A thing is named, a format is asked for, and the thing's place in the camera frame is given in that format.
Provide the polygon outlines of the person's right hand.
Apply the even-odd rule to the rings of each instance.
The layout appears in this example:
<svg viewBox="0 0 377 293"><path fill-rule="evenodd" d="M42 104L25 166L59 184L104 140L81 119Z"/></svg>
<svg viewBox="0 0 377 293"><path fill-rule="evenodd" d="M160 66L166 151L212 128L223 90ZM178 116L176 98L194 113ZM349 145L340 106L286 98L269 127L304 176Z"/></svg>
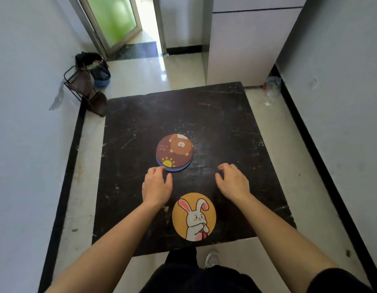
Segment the person's right hand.
<svg viewBox="0 0 377 293"><path fill-rule="evenodd" d="M223 172L226 190L220 192L231 202L237 203L251 195L249 181L234 164L222 163L218 170Z"/></svg>

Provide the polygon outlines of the person's left hand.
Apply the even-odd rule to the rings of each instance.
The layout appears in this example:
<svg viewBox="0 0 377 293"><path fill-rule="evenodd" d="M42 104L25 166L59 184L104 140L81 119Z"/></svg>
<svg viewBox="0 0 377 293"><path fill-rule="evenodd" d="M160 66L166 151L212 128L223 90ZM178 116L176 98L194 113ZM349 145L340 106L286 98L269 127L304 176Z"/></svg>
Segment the person's left hand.
<svg viewBox="0 0 377 293"><path fill-rule="evenodd" d="M163 173L166 168L164 166L152 167L148 169L142 183L142 199L143 203L160 210L169 201L172 189L165 189L165 179Z"/></svg>

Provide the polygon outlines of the person's left forearm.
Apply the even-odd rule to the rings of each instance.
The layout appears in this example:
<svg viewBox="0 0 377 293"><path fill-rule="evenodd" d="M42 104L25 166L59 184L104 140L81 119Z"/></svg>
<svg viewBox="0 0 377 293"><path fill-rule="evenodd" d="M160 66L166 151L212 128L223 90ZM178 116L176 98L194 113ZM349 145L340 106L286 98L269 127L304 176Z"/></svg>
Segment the person's left forearm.
<svg viewBox="0 0 377 293"><path fill-rule="evenodd" d="M145 200L83 252L45 293L112 293L165 202Z"/></svg>

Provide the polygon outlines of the person's right forearm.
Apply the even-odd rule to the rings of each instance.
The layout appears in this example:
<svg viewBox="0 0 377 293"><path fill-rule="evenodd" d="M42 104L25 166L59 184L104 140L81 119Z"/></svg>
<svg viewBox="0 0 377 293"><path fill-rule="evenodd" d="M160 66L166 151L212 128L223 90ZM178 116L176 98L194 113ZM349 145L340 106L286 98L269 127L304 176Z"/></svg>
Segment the person's right forearm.
<svg viewBox="0 0 377 293"><path fill-rule="evenodd" d="M291 293L306 293L320 272L338 268L313 242L249 192L233 197Z"/></svg>

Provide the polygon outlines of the blue sun coaster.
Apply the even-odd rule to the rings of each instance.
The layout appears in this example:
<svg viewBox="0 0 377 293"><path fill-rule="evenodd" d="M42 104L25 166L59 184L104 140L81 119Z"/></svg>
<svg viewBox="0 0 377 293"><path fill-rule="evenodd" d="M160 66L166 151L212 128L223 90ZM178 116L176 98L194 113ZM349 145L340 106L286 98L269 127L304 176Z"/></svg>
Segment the blue sun coaster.
<svg viewBox="0 0 377 293"><path fill-rule="evenodd" d="M165 160L164 162L160 162L160 160L156 156L156 161L157 161L158 165L164 166L166 168L166 171L168 171L168 172L180 172L180 171L184 170L185 168L187 168L191 164L192 160L193 160L193 157L184 166L176 167L173 164L173 162L171 162L170 160Z"/></svg>

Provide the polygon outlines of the brown bear coaster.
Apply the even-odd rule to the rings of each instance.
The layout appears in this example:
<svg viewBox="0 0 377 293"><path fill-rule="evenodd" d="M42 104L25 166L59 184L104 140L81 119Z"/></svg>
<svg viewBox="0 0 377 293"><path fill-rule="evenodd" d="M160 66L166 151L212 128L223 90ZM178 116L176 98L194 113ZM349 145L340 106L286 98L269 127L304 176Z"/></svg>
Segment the brown bear coaster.
<svg viewBox="0 0 377 293"><path fill-rule="evenodd" d="M176 167L184 166L193 154L194 147L191 140L177 133L163 137L156 148L156 156L160 162L170 160Z"/></svg>

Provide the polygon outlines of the orange rabbit coaster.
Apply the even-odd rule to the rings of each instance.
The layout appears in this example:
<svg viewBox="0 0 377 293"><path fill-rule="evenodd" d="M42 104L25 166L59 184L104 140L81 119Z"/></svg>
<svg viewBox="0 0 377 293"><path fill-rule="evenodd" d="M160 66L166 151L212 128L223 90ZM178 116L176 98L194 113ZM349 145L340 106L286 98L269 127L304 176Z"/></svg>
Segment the orange rabbit coaster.
<svg viewBox="0 0 377 293"><path fill-rule="evenodd" d="M187 241L203 241L216 225L216 210L203 194L191 192L180 197L172 210L172 224L179 236Z"/></svg>

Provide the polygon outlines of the person's white shoe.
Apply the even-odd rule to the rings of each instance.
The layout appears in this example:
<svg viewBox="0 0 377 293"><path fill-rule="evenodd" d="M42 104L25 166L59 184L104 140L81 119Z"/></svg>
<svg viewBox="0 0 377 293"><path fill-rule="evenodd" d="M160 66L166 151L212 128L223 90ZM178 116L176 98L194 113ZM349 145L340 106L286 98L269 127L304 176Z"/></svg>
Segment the person's white shoe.
<svg viewBox="0 0 377 293"><path fill-rule="evenodd" d="M220 266L220 254L216 250L210 251L205 259L205 269L209 269L214 266Z"/></svg>

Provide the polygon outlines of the person's black shorts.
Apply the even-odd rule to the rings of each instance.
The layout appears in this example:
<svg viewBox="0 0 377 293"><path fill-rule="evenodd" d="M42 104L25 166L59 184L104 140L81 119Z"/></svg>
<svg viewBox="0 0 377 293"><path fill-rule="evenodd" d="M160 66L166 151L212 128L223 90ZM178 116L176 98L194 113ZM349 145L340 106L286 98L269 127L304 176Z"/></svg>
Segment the person's black shorts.
<svg viewBox="0 0 377 293"><path fill-rule="evenodd" d="M262 293L253 279L240 272L214 265L202 269L196 247L169 251L166 261L139 293Z"/></svg>

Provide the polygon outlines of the clear crumpled plastic bag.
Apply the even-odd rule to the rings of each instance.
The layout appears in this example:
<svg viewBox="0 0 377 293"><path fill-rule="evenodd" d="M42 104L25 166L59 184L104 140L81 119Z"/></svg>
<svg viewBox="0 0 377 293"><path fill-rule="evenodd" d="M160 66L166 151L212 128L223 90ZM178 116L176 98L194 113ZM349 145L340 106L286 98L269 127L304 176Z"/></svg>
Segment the clear crumpled plastic bag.
<svg viewBox="0 0 377 293"><path fill-rule="evenodd" d="M282 95L281 86L281 77L269 76L263 84L262 89L270 101L275 101Z"/></svg>

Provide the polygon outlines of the black bag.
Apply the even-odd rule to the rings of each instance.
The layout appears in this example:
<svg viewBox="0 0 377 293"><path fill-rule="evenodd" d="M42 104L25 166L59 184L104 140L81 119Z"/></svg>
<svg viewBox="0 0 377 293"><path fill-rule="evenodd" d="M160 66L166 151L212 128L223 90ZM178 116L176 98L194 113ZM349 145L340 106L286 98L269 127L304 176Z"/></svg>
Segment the black bag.
<svg viewBox="0 0 377 293"><path fill-rule="evenodd" d="M106 60L98 53L81 52L75 56L75 65L87 69L94 80L107 81L111 78Z"/></svg>

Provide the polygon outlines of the white cabinet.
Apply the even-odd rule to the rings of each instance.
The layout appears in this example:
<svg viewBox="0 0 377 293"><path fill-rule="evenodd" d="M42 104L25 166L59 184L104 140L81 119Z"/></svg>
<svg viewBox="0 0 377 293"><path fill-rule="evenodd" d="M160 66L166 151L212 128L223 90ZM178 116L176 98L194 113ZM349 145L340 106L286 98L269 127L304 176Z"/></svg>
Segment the white cabinet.
<svg viewBox="0 0 377 293"><path fill-rule="evenodd" d="M307 0L203 0L207 85L267 79Z"/></svg>

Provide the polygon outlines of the person's black sleeve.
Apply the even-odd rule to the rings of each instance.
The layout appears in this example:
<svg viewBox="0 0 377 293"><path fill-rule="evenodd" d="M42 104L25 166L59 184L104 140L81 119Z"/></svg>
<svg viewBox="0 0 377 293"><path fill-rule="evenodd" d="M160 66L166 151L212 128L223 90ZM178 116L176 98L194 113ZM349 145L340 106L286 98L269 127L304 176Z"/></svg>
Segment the person's black sleeve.
<svg viewBox="0 0 377 293"><path fill-rule="evenodd" d="M307 293L374 293L374 291L351 273L340 268L329 268L313 278Z"/></svg>

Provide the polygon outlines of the green glass door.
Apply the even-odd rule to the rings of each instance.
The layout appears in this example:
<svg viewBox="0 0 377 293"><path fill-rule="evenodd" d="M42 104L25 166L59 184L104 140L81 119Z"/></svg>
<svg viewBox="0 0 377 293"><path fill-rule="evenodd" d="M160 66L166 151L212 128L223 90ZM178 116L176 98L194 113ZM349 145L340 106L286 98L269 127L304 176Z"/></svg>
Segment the green glass door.
<svg viewBox="0 0 377 293"><path fill-rule="evenodd" d="M142 31L136 0L79 0L108 58Z"/></svg>

